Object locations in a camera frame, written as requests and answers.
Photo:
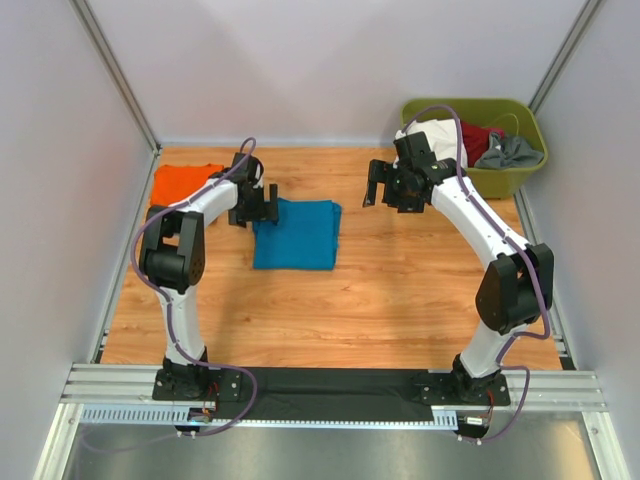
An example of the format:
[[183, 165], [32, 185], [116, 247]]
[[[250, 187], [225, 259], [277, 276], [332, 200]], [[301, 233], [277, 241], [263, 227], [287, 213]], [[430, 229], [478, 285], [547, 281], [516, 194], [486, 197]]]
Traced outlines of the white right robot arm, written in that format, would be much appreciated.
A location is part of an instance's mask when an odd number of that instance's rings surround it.
[[480, 322], [452, 370], [428, 385], [444, 401], [479, 404], [498, 386], [501, 363], [514, 341], [548, 313], [552, 304], [554, 255], [514, 232], [482, 199], [453, 158], [437, 159], [425, 133], [394, 142], [396, 159], [369, 164], [365, 207], [382, 203], [399, 213], [427, 206], [444, 215], [476, 253], [485, 269], [475, 296]]

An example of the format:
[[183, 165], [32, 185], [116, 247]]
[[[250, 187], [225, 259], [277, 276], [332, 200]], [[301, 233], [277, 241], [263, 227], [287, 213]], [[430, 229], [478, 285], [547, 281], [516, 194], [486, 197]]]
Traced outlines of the blue t-shirt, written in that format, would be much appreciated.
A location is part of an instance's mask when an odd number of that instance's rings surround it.
[[256, 270], [331, 271], [337, 260], [342, 207], [331, 200], [278, 199], [279, 220], [253, 224]]

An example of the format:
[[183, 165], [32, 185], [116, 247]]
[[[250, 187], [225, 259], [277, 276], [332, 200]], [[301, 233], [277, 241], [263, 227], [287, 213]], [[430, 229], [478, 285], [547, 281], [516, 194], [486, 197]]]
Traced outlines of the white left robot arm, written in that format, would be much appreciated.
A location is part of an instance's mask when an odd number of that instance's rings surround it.
[[149, 208], [139, 230], [137, 275], [158, 296], [167, 347], [156, 374], [155, 400], [211, 401], [223, 377], [208, 364], [197, 313], [197, 285], [206, 265], [205, 230], [226, 214], [231, 225], [277, 224], [278, 189], [264, 186], [264, 166], [237, 152], [230, 167], [169, 206]]

